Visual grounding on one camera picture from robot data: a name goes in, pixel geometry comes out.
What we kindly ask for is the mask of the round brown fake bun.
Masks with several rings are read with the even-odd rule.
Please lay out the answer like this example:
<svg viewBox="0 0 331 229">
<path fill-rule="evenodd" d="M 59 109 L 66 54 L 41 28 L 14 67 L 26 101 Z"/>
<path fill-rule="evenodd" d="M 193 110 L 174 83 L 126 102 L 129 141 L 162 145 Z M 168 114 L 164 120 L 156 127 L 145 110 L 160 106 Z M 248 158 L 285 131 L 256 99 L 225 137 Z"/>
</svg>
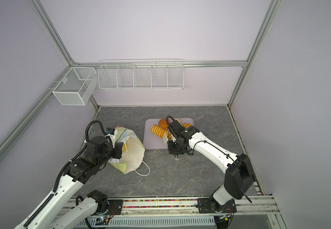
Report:
<svg viewBox="0 0 331 229">
<path fill-rule="evenodd" d="M 163 119 L 159 120 L 158 126 L 166 130 L 168 128 L 166 118 L 163 118 Z"/>
</svg>

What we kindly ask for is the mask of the long ridged yellow bread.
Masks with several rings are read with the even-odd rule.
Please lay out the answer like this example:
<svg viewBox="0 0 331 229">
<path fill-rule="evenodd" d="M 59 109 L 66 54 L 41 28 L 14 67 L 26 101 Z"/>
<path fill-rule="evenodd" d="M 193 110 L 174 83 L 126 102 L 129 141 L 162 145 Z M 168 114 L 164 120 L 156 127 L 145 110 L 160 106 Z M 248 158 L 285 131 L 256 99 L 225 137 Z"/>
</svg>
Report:
<svg viewBox="0 0 331 229">
<path fill-rule="evenodd" d="M 153 125 L 151 126 L 150 131 L 159 138 L 164 138 L 165 136 L 168 137 L 168 131 L 160 126 Z"/>
</svg>

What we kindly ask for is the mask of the green paper gift bag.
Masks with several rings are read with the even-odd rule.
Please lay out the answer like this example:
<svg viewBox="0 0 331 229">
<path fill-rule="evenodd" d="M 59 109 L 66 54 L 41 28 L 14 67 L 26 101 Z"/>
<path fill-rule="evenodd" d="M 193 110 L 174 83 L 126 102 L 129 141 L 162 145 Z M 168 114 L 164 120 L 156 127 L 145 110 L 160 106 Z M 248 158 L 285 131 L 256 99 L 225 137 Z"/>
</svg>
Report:
<svg viewBox="0 0 331 229">
<path fill-rule="evenodd" d="M 136 135 L 136 133 L 128 128 L 117 126 L 115 128 L 115 143 L 123 143 L 120 159 L 110 159 L 109 163 L 122 172 L 123 174 L 128 174 L 130 172 L 135 172 L 137 175 L 146 177 L 150 174 L 149 166 L 143 161 L 145 147 Z M 137 169 L 144 164 L 147 169 L 147 174 L 140 174 Z"/>
</svg>

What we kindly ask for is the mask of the yellow fake bread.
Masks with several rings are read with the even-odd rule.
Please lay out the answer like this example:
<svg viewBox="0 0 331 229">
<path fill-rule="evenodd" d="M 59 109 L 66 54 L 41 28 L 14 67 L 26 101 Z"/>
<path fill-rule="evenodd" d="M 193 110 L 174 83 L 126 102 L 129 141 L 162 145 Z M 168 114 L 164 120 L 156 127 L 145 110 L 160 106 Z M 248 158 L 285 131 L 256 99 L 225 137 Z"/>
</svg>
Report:
<svg viewBox="0 0 331 229">
<path fill-rule="evenodd" d="M 184 124 L 182 124 L 182 126 L 183 126 L 184 128 L 188 128 L 188 127 L 191 126 L 191 124 L 189 124 L 189 123 L 184 123 Z"/>
</svg>

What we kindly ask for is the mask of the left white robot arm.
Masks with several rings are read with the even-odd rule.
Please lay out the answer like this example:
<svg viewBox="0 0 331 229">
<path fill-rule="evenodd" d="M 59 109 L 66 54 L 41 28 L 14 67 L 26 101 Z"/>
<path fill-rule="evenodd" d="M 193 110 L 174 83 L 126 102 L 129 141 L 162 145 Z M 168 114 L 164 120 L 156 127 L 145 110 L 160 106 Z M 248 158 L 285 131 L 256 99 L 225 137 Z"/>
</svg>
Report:
<svg viewBox="0 0 331 229">
<path fill-rule="evenodd" d="M 94 190 L 84 200 L 79 200 L 78 205 L 69 212 L 56 218 L 67 201 L 92 176 L 105 168 L 109 160 L 121 158 L 123 144 L 116 142 L 117 134 L 117 129 L 104 129 L 98 120 L 90 122 L 85 130 L 86 144 L 82 150 L 63 166 L 53 189 L 16 228 L 73 229 L 93 214 L 110 213 L 113 207 L 107 195 Z"/>
</svg>

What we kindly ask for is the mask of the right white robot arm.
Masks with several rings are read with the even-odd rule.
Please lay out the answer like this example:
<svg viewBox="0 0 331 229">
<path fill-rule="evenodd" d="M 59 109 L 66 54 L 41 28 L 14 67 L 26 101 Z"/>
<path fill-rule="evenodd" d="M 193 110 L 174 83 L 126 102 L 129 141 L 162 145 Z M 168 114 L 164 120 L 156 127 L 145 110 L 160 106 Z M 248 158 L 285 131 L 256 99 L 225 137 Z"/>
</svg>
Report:
<svg viewBox="0 0 331 229">
<path fill-rule="evenodd" d="M 194 126 L 184 127 L 172 116 L 165 118 L 172 140 L 168 153 L 176 159 L 179 155 L 193 156 L 199 152 L 224 173 L 224 183 L 210 196 L 206 210 L 222 212 L 228 201 L 247 197 L 246 192 L 256 182 L 252 162 L 246 154 L 232 153 L 207 138 Z"/>
</svg>

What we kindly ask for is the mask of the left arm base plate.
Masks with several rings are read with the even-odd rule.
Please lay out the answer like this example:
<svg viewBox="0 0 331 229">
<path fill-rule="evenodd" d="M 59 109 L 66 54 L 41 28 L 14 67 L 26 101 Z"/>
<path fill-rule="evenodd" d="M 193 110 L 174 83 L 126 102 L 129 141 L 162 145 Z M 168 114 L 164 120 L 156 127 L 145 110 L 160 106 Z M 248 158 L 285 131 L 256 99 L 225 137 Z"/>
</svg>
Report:
<svg viewBox="0 0 331 229">
<path fill-rule="evenodd" d="M 97 215 L 121 215 L 123 208 L 122 199 L 104 200 L 98 204 Z"/>
</svg>

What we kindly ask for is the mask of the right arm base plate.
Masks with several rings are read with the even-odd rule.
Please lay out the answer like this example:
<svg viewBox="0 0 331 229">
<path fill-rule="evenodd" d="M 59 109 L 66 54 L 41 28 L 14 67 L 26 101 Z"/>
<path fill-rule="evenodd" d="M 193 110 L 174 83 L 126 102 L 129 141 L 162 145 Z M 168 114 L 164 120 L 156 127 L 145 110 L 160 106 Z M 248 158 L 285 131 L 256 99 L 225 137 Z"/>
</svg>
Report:
<svg viewBox="0 0 331 229">
<path fill-rule="evenodd" d="M 197 205 L 199 213 L 236 213 L 235 200 L 231 199 L 224 205 L 220 205 L 216 200 L 211 198 L 198 198 Z"/>
</svg>

